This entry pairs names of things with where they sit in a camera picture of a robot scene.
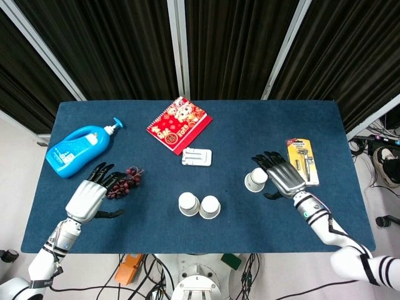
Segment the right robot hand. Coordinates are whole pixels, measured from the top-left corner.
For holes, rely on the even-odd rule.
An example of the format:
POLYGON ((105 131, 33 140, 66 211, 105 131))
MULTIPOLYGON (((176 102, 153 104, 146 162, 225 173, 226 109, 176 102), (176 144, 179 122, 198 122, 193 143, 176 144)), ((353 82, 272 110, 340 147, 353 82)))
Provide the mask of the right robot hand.
POLYGON ((266 199, 292 199, 297 193, 305 190, 305 180, 280 153, 265 151, 264 154, 257 154, 251 159, 268 175, 277 188, 274 194, 264 193, 266 199))

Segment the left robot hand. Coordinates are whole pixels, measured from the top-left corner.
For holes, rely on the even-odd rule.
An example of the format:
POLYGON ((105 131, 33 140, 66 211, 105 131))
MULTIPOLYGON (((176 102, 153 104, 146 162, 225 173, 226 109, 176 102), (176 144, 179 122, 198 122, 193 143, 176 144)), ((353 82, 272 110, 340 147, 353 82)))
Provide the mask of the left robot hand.
POLYGON ((106 162, 102 162, 92 170, 86 180, 82 181, 66 205, 69 219, 84 224, 93 218, 113 219, 124 213, 123 209, 114 212, 99 210, 107 193, 125 177, 123 172, 112 172, 106 175, 113 167, 114 164, 107 165, 106 162))

